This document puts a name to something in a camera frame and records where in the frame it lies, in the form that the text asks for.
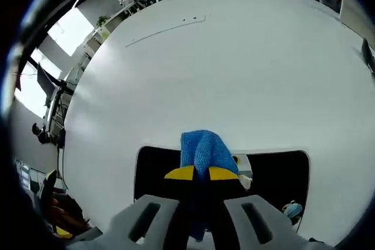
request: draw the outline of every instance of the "white tabletop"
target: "white tabletop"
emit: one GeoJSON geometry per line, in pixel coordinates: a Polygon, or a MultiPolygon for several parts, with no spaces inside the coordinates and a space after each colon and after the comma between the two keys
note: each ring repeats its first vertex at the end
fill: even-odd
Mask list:
{"type": "Polygon", "coordinates": [[[125,20],[69,106],[70,194],[105,231],[133,201],[141,147],[209,129],[235,153],[304,150],[299,234],[337,244],[375,190],[374,81],[337,18],[313,0],[164,0],[125,20]]]}

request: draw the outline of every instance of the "blue object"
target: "blue object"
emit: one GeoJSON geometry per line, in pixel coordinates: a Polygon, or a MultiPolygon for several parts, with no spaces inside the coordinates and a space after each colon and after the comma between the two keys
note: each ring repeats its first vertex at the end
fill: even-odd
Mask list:
{"type": "Polygon", "coordinates": [[[287,215],[291,219],[297,216],[301,212],[302,212],[302,205],[292,201],[287,207],[287,209],[285,209],[284,214],[287,215]]]}
{"type": "Polygon", "coordinates": [[[227,169],[238,175],[238,167],[230,151],[214,132],[198,130],[181,135],[180,167],[194,165],[199,179],[209,166],[227,169]]]}

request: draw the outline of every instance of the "person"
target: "person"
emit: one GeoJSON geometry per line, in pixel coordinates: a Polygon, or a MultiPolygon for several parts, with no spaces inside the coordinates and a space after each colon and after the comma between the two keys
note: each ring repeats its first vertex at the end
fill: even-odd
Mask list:
{"type": "Polygon", "coordinates": [[[36,123],[32,126],[32,132],[35,136],[37,136],[37,139],[39,142],[44,145],[45,143],[52,143],[56,145],[56,140],[54,137],[52,137],[48,132],[46,132],[46,127],[43,126],[42,129],[40,129],[36,123]]]}

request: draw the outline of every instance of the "black mat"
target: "black mat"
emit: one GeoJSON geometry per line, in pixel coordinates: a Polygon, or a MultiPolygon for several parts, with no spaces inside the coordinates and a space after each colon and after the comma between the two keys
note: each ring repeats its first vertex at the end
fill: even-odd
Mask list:
{"type": "MultiPolygon", "coordinates": [[[[248,155],[253,183],[250,194],[258,194],[277,209],[292,200],[305,209],[309,183],[309,159],[302,151],[248,155]]],[[[134,199],[157,196],[164,176],[180,166],[180,151],[143,147],[138,154],[134,199]]]]}

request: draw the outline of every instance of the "white table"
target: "white table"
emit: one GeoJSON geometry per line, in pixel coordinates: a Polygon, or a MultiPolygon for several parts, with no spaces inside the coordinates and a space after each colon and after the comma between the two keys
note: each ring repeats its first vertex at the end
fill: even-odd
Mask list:
{"type": "Polygon", "coordinates": [[[141,147],[179,149],[182,132],[209,129],[234,153],[304,150],[311,171],[298,232],[337,244],[375,190],[375,86],[361,45],[310,0],[146,8],[104,42],[73,95],[70,194],[105,231],[133,201],[141,147]]]}

